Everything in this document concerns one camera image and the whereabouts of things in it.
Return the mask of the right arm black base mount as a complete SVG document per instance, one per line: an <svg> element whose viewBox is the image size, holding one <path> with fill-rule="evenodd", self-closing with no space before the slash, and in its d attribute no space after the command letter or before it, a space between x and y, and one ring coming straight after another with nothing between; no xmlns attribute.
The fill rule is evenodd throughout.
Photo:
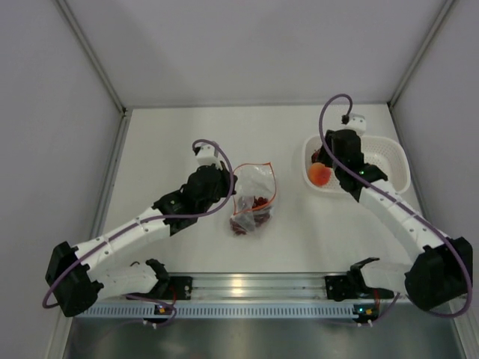
<svg viewBox="0 0 479 359"><path fill-rule="evenodd" d="M329 300L368 299L370 290L351 275L325 276L326 294Z"/></svg>

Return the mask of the dark red fake apple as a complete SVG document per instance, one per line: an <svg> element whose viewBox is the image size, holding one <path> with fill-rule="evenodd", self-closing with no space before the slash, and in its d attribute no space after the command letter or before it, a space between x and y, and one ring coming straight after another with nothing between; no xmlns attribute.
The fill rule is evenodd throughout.
<svg viewBox="0 0 479 359"><path fill-rule="evenodd" d="M323 162L323 151L321 149L316 150L311 155L311 163L322 163Z"/></svg>

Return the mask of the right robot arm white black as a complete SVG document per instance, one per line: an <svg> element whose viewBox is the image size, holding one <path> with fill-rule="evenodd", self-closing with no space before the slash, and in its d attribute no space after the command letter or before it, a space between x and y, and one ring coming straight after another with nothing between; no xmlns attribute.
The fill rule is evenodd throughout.
<svg viewBox="0 0 479 359"><path fill-rule="evenodd" d="M373 213L401 244L408 264L371 257L351 266L350 290L359 297L375 289L406 295L418 308L432 310L461 295L472 295L473 253L463 237L439 231L394 190L387 175L364 160L361 139L351 129L329 130L322 138L341 188Z"/></svg>

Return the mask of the white perforated plastic basket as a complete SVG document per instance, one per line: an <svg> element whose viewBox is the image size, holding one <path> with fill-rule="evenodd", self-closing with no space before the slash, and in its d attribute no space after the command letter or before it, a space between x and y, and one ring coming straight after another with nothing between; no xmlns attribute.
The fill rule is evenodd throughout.
<svg viewBox="0 0 479 359"><path fill-rule="evenodd" d="M323 186L314 185L308 178L308 169L312 165L311 157L321 147L319 135L307 138L302 145L302 176L307 187L316 195L323 197L348 197L340 187L334 175ZM379 167L387 176L398 194L407 191L411 184L409 163L403 148L396 141L381 137L364 135L361 140L361 151L366 162Z"/></svg>

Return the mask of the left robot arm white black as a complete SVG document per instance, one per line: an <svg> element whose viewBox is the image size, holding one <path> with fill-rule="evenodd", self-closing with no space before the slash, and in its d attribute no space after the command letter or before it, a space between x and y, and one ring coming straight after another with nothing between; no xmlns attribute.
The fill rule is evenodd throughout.
<svg viewBox="0 0 479 359"><path fill-rule="evenodd" d="M236 182L237 176L224 162L202 165L178 190L119 228L74 246L68 242L56 245L46 270L47 295L55 297L55 306L66 317L121 295L163 298L171 279L160 261L149 259L127 267L120 267L120 261L218 212L235 193Z"/></svg>

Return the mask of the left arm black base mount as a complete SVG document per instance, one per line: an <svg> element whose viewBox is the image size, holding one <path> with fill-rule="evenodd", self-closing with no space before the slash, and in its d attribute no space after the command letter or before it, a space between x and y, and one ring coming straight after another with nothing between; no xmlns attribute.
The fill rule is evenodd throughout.
<svg viewBox="0 0 479 359"><path fill-rule="evenodd" d="M193 277L173 275L160 285L155 298L162 301L188 301L191 299Z"/></svg>

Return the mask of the purple fake grapes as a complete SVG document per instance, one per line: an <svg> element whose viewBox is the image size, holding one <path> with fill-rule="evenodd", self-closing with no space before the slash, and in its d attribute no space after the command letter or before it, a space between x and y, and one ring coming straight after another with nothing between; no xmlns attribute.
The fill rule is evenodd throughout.
<svg viewBox="0 0 479 359"><path fill-rule="evenodd" d="M272 217L272 204L268 197L240 196L234 201L234 213L229 219L235 236L258 231Z"/></svg>

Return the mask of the aluminium mounting rail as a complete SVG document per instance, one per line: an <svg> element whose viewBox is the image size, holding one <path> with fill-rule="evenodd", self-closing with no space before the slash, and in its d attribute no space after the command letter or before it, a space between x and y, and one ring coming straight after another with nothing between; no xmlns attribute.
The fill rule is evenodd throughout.
<svg viewBox="0 0 479 359"><path fill-rule="evenodd" d="M193 301L286 301L329 300L325 276L344 273L172 273L193 277ZM345 301L390 301L396 295L387 289L369 289L368 299Z"/></svg>

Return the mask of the clear zip top bag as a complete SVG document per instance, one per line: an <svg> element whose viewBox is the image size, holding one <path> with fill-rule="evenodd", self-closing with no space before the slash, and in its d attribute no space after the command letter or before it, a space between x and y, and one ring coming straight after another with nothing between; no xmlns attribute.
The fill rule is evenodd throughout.
<svg viewBox="0 0 479 359"><path fill-rule="evenodd" d="M244 163L237 178L229 226L234 236L259 236L273 216L278 187L271 162Z"/></svg>

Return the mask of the orange fake peach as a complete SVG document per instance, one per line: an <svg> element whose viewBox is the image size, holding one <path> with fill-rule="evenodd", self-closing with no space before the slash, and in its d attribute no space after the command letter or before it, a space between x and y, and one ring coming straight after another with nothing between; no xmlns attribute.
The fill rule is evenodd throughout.
<svg viewBox="0 0 479 359"><path fill-rule="evenodd" d="M327 185L331 175L331 169L320 162L313 163L308 169L308 179L313 185L318 187Z"/></svg>

